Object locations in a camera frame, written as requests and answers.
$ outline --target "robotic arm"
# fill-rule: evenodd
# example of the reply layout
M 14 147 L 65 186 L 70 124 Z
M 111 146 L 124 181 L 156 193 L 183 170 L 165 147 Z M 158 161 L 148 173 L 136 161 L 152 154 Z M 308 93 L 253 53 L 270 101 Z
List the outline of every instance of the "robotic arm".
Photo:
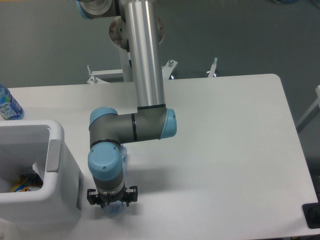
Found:
M 138 187 L 127 191 L 125 186 L 121 144 L 160 140 L 177 133 L 175 111 L 166 107 L 153 1 L 78 0 L 77 4 L 86 18 L 121 16 L 126 25 L 137 112 L 118 115 L 113 108 L 100 107 L 91 113 L 88 167 L 98 193 L 88 189 L 87 199 L 102 208 L 115 201 L 129 206 L 138 200 Z

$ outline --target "white table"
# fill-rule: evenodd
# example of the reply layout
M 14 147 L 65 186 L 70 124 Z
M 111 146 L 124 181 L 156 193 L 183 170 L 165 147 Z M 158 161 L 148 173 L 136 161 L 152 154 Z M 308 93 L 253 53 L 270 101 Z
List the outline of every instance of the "white table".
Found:
M 168 80 L 173 138 L 126 144 L 138 202 L 107 217 L 82 195 L 78 222 L 25 237 L 42 240 L 247 240 L 319 234 L 302 204 L 317 197 L 280 79 L 273 74 Z M 136 111 L 133 83 L 11 89 L 25 119 L 54 119 L 85 175 L 89 115 L 101 106 Z

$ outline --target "gray joint housing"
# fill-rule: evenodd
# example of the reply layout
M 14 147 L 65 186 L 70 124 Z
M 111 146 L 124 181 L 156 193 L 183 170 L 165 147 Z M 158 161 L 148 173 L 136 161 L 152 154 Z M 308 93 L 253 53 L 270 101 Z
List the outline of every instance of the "gray joint housing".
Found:
M 166 106 L 139 109 L 137 113 L 106 114 L 90 126 L 90 147 L 101 142 L 120 144 L 160 139 L 167 116 Z

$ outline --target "gray floor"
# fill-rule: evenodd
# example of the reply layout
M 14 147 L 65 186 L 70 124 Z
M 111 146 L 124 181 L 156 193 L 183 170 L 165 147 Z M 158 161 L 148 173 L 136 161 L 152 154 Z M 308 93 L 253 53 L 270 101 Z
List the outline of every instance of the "gray floor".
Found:
M 8 87 L 84 84 L 92 70 L 121 67 L 108 36 L 112 19 L 82 19 L 75 0 L 0 2 L 0 81 Z M 214 57 L 220 76 L 274 73 L 294 121 L 320 85 L 320 9 L 310 0 L 158 0 L 165 24 L 161 62 L 179 62 L 177 78 L 205 77 Z M 320 174 L 320 116 L 301 134 Z

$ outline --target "water bottle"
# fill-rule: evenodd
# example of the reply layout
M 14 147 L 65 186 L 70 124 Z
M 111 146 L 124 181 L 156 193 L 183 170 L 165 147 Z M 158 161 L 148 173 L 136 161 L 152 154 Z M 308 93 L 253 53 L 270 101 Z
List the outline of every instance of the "water bottle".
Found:
M 10 91 L 0 84 L 0 115 L 4 120 L 20 120 L 24 117 L 24 110 Z

